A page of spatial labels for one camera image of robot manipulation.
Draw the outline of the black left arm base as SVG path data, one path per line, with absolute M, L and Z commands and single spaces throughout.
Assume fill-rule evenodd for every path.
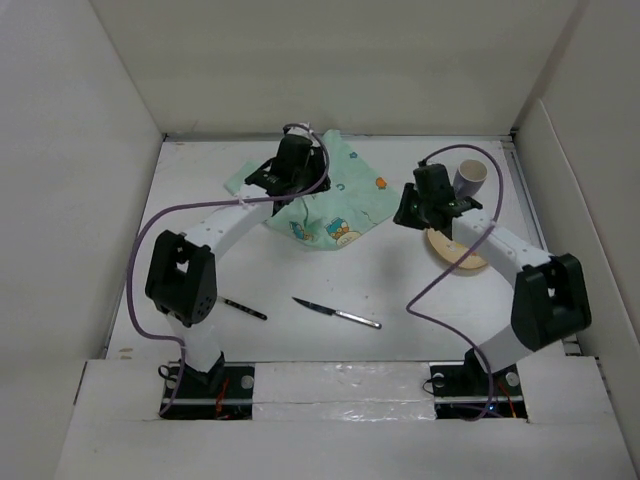
M 256 365 L 225 362 L 209 373 L 184 368 L 178 380 L 179 362 L 160 365 L 164 381 L 159 416 L 166 420 L 251 420 Z

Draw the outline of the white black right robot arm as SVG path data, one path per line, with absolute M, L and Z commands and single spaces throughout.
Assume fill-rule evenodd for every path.
M 394 222 L 431 229 L 479 254 L 511 285 L 510 320 L 465 354 L 462 381 L 473 393 L 494 387 L 498 372 L 548 345 L 591 326 L 582 265 L 555 256 L 496 224 L 471 197 L 456 198 L 446 168 L 422 162 L 407 183 Z

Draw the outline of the mint green cartoon cloth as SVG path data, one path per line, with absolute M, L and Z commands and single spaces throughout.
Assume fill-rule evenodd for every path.
M 330 154 L 330 189 L 293 200 L 266 225 L 311 248 L 337 250 L 392 216 L 399 195 L 339 131 L 327 131 L 323 142 Z

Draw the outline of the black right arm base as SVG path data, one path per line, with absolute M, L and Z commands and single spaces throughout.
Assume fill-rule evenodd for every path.
M 439 420 L 473 420 L 483 410 L 489 419 L 528 418 L 516 365 L 493 373 L 493 387 L 471 351 L 463 361 L 430 362 L 429 374 L 422 389 L 432 396 Z

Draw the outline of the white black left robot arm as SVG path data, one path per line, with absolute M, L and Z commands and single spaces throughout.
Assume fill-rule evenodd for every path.
M 209 318 L 218 299 L 217 261 L 294 198 L 328 190 L 328 158 L 308 125 L 289 124 L 275 156 L 241 181 L 229 205 L 184 232 L 157 237 L 145 294 L 184 343 L 188 384 L 199 395 L 216 394 L 223 382 L 224 354 Z

